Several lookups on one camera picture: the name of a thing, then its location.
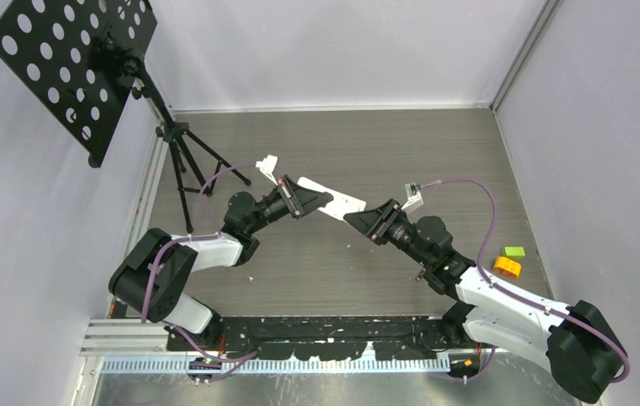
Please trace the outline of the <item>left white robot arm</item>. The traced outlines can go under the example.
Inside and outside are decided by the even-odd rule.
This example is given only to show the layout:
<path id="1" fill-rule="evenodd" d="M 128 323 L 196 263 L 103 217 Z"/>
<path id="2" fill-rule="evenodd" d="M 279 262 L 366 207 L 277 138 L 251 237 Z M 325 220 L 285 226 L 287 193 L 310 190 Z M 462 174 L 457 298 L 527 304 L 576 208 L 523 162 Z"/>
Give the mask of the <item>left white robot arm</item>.
<path id="1" fill-rule="evenodd" d="M 212 349 L 221 336 L 219 315 L 184 293 L 190 274 L 245 264 L 260 245 L 255 233 L 286 216 L 305 217 L 333 200 L 332 193 L 309 189 L 288 176 L 260 200 L 238 192 L 229 199 L 217 233 L 179 237 L 159 228 L 146 231 L 112 274 L 108 290 L 143 320 L 180 327 L 197 348 Z"/>

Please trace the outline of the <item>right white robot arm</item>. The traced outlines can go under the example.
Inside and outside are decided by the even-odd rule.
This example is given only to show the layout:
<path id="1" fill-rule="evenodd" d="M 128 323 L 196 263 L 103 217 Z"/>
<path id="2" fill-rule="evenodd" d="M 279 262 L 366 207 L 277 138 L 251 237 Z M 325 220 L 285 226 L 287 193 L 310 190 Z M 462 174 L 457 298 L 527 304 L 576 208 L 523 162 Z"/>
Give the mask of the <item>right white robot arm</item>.
<path id="1" fill-rule="evenodd" d="M 623 371 L 626 350 L 595 305 L 569 305 L 490 279 L 453 248 L 439 217 L 411 222 L 396 200 L 388 200 L 343 219 L 374 244 L 392 244 L 418 262 L 428 285 L 456 301 L 444 315 L 451 345 L 475 341 L 506 349 L 547 370 L 584 403 L 598 402 Z"/>

